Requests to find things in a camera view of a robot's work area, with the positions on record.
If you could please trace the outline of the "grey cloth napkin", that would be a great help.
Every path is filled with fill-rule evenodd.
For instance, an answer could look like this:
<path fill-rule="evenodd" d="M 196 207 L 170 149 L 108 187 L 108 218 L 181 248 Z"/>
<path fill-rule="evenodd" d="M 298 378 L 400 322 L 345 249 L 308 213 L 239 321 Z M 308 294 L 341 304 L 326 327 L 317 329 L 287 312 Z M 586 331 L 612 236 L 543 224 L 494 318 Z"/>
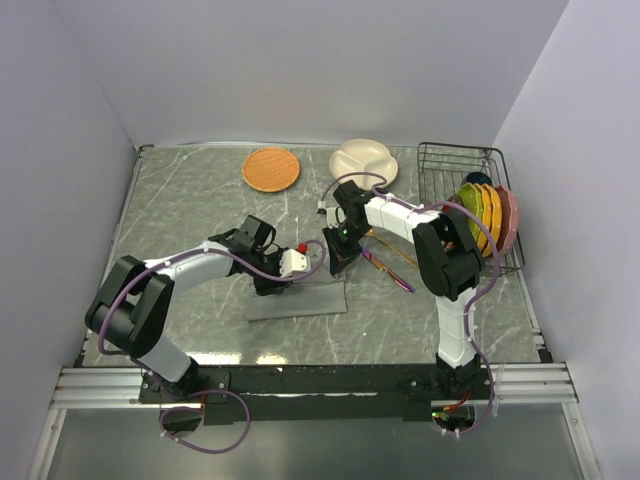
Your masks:
<path fill-rule="evenodd" d="M 346 313 L 344 273 L 331 275 L 322 266 L 312 276 L 293 283 L 281 293 L 258 296 L 251 294 L 244 314 L 249 322 L 289 317 Z"/>

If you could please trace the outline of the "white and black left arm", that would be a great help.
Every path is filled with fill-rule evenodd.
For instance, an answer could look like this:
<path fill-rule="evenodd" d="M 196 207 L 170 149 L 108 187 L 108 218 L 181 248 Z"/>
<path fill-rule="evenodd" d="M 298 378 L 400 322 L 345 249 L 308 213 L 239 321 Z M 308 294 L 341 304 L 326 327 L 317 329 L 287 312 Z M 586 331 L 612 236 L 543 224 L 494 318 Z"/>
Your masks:
<path fill-rule="evenodd" d="M 310 261 L 299 249 L 272 246 L 275 228 L 249 215 L 238 228 L 169 257 L 114 263 L 86 315 L 106 356 L 125 356 L 155 374 L 177 402 L 202 385 L 199 364 L 164 334 L 172 299 L 206 282 L 236 274 L 252 277 L 257 294 L 278 294 L 306 276 Z"/>

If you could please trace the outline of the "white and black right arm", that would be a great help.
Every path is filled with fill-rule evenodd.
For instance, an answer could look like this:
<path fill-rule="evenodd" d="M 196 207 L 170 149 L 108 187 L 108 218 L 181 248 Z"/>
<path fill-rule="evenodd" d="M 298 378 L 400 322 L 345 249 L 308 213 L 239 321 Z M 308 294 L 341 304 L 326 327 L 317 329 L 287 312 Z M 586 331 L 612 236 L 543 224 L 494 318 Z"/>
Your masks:
<path fill-rule="evenodd" d="M 391 193 L 366 191 L 352 180 L 340 184 L 333 197 L 336 208 L 327 207 L 324 199 L 318 201 L 318 212 L 327 220 L 323 235 L 330 272 L 342 272 L 364 253 L 361 239 L 371 229 L 411 243 L 422 282 L 436 300 L 436 387 L 448 398 L 460 398 L 481 369 L 474 347 L 473 302 L 484 260 L 467 216 L 456 209 L 428 210 Z"/>

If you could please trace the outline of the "gold spoon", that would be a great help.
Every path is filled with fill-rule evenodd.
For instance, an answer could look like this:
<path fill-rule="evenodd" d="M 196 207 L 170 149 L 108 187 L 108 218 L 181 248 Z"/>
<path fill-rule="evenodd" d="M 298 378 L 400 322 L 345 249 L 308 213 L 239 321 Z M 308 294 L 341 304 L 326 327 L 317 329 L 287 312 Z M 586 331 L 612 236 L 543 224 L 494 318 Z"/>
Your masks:
<path fill-rule="evenodd" d="M 412 266 L 414 266 L 415 268 L 418 268 L 418 262 L 413 259 L 412 257 L 410 257 L 409 255 L 403 253 L 402 251 L 398 250 L 396 247 L 394 247 L 392 244 L 390 244 L 388 241 L 384 240 L 383 238 L 381 238 L 380 236 L 378 236 L 373 230 L 369 230 L 365 236 L 367 238 L 372 238 L 374 240 L 376 240 L 377 242 L 379 242 L 381 245 L 385 246 L 386 248 L 388 248 L 389 250 L 391 250 L 393 253 L 395 253 L 396 255 L 398 255 L 399 257 L 403 258 L 405 261 L 407 261 L 409 264 L 411 264 Z"/>

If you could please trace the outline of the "iridescent purple knife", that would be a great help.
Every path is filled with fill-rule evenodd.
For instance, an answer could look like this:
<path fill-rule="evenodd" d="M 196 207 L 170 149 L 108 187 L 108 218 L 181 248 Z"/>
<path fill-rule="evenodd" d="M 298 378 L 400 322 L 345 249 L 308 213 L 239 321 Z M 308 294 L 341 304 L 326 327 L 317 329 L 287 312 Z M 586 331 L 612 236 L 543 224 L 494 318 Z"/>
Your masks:
<path fill-rule="evenodd" d="M 416 289 L 408 281 L 404 280 L 400 275 L 395 273 L 365 246 L 361 247 L 361 255 L 376 269 L 390 277 L 403 290 L 411 293 L 414 293 L 416 291 Z"/>

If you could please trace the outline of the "orange woven round coaster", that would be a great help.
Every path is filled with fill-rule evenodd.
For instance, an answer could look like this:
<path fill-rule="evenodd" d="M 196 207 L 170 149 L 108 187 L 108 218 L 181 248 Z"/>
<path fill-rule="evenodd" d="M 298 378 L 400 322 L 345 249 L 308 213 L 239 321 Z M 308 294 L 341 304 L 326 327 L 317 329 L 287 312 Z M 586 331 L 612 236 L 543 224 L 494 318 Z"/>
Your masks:
<path fill-rule="evenodd" d="M 276 193 L 292 186 L 298 179 L 301 166 L 289 150 L 268 147 L 249 154 L 242 165 L 242 177 L 253 189 Z"/>

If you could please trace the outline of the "cream divided plate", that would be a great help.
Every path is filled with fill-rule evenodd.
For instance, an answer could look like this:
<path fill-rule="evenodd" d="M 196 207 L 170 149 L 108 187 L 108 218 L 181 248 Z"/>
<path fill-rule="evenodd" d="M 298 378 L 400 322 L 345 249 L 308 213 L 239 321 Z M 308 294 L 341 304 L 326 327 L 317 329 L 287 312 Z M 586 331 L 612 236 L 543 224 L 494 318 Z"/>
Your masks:
<path fill-rule="evenodd" d="M 369 139 L 348 140 L 341 144 L 329 158 L 329 171 L 334 178 L 347 173 L 364 171 L 383 176 L 387 186 L 396 179 L 398 170 L 398 162 L 390 150 L 384 144 Z M 342 179 L 341 183 L 353 180 L 359 188 L 370 190 L 375 183 L 379 182 L 377 177 L 370 174 L 350 176 Z"/>

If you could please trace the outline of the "green scalloped plate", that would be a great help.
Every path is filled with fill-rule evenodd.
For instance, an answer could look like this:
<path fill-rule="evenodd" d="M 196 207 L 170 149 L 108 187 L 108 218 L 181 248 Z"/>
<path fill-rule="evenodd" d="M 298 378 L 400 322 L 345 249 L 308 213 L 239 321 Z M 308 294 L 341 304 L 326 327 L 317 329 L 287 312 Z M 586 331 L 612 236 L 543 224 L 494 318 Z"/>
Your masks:
<path fill-rule="evenodd" d="M 481 193 L 475 187 L 475 184 L 473 183 L 463 184 L 458 191 L 458 195 L 463 201 L 464 208 L 469 212 L 471 212 L 484 225 L 482 221 L 483 201 L 481 198 Z M 484 248 L 488 243 L 488 238 L 485 232 L 478 225 L 478 223 L 471 218 L 468 219 L 468 225 L 474 239 L 477 242 L 478 247 Z"/>

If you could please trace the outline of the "yellow scalloped plate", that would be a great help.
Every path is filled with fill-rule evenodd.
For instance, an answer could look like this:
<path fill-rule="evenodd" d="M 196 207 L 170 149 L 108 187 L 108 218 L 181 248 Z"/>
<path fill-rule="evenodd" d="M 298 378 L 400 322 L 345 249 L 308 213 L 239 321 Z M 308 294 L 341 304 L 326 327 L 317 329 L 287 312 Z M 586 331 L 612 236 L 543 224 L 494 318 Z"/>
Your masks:
<path fill-rule="evenodd" d="M 491 199 L 488 191 L 488 186 L 490 185 L 479 185 L 475 184 L 475 187 L 480 191 L 481 198 L 483 201 L 483 212 L 482 212 L 482 221 L 486 228 L 490 233 L 490 237 L 493 239 L 491 234 L 491 223 L 492 223 L 492 205 Z"/>

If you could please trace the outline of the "dark blue bowl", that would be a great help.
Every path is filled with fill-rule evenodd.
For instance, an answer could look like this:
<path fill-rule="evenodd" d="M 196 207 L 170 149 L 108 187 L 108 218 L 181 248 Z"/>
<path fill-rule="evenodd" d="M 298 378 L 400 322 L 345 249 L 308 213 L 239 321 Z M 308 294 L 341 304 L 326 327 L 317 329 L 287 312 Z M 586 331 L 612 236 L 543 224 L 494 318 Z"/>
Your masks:
<path fill-rule="evenodd" d="M 479 184 L 479 185 L 490 185 L 490 186 L 493 185 L 491 177 L 482 171 L 476 171 L 476 172 L 471 172 L 467 174 L 464 182 Z"/>

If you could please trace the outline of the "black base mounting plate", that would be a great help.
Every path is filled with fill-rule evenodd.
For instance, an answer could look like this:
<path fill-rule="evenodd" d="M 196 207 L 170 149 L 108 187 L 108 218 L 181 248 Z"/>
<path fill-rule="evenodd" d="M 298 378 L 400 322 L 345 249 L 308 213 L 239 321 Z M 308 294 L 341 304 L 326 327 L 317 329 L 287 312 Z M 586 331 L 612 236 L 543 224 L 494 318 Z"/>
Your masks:
<path fill-rule="evenodd" d="M 207 425 L 253 421 L 431 419 L 434 401 L 486 400 L 483 367 L 435 364 L 201 365 L 176 384 L 146 373 L 142 404 L 201 407 Z"/>

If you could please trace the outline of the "orange scalloped plate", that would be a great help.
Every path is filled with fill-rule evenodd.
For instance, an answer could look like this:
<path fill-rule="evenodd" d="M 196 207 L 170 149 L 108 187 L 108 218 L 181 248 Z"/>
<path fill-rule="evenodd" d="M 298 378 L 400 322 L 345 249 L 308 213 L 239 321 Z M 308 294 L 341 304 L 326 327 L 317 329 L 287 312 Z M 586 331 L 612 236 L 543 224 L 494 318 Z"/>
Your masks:
<path fill-rule="evenodd" d="M 500 196 L 494 187 L 488 186 L 488 191 L 492 205 L 491 234 L 494 241 L 497 241 L 502 227 L 502 203 Z"/>

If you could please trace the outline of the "aluminium frame rail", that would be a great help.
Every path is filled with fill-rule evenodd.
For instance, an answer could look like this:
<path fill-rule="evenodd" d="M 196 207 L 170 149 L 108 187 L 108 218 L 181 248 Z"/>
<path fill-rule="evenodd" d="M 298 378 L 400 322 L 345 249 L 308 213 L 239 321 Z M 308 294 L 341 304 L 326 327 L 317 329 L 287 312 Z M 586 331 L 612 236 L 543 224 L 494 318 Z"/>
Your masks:
<path fill-rule="evenodd" d="M 563 363 L 499 364 L 495 367 L 499 404 L 576 403 L 578 395 Z M 146 408 L 139 400 L 143 378 L 135 367 L 65 368 L 49 407 L 57 410 Z"/>

